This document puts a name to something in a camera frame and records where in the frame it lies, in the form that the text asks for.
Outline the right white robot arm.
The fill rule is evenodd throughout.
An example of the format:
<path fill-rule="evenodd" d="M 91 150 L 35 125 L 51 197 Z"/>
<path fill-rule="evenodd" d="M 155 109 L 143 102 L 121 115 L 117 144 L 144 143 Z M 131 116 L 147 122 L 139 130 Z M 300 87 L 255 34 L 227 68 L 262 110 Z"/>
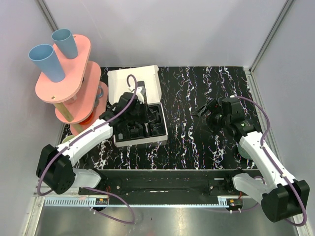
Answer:
<path fill-rule="evenodd" d="M 302 227 L 307 222 L 306 206 L 310 187 L 305 180 L 297 180 L 279 161 L 265 142 L 269 129 L 260 132 L 257 125 L 246 118 L 241 105 L 243 97 L 225 98 L 219 103 L 209 100 L 204 106 L 192 112 L 193 116 L 207 115 L 206 122 L 211 134 L 227 131 L 238 144 L 239 153 L 251 159 L 260 170 L 264 183 L 247 173 L 234 175 L 223 183 L 224 191 L 234 195 L 243 192 L 262 207 L 271 222 L 301 214 L 302 222 L 294 223 Z"/>

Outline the white clipper kit box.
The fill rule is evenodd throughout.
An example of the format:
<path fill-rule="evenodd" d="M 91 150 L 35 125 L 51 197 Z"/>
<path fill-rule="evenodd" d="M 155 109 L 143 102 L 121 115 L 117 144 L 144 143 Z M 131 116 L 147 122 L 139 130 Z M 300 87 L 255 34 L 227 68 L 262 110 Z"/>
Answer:
<path fill-rule="evenodd" d="M 166 144 L 168 131 L 158 71 L 157 65 L 108 71 L 111 110 L 116 115 L 126 109 L 115 120 L 116 147 Z"/>

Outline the black comb attachment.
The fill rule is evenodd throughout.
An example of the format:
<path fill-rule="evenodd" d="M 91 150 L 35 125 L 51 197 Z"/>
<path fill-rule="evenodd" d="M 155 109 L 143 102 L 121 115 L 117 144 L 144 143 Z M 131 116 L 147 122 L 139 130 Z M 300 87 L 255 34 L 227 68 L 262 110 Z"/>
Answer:
<path fill-rule="evenodd" d="M 130 129 L 130 137 L 131 138 L 138 138 L 139 137 L 139 129 L 138 128 Z"/>

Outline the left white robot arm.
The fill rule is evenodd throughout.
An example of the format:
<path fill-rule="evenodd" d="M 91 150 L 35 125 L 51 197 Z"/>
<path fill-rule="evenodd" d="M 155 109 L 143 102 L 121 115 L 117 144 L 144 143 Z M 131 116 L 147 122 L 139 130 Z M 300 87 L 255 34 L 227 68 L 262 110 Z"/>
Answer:
<path fill-rule="evenodd" d="M 106 182 L 100 174 L 92 169 L 76 169 L 74 165 L 97 144 L 111 138 L 122 125 L 151 120 L 153 116 L 146 96 L 125 92 L 88 129 L 64 144 L 56 147 L 48 144 L 42 149 L 36 170 L 38 195 L 44 195 L 40 190 L 42 183 L 50 187 L 47 194 L 63 194 L 71 187 L 87 187 L 97 195 L 102 194 L 106 190 Z"/>

